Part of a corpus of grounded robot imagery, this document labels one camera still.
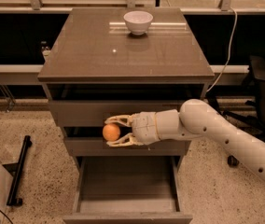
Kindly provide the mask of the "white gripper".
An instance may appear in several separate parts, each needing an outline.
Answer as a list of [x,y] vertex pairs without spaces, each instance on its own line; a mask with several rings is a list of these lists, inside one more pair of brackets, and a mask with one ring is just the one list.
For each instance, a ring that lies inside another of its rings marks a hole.
[[158,142],[155,112],[141,112],[135,115],[116,115],[105,120],[105,124],[132,126],[132,133],[127,133],[116,141],[107,141],[110,147],[130,147],[150,145]]

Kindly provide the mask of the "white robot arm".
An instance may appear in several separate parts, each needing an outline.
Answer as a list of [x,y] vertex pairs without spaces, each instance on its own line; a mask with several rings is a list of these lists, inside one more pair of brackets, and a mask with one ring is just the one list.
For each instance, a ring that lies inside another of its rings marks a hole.
[[202,100],[187,100],[178,110],[117,115],[108,118],[103,127],[103,137],[111,147],[142,146],[201,136],[222,145],[265,182],[265,142],[236,128]]

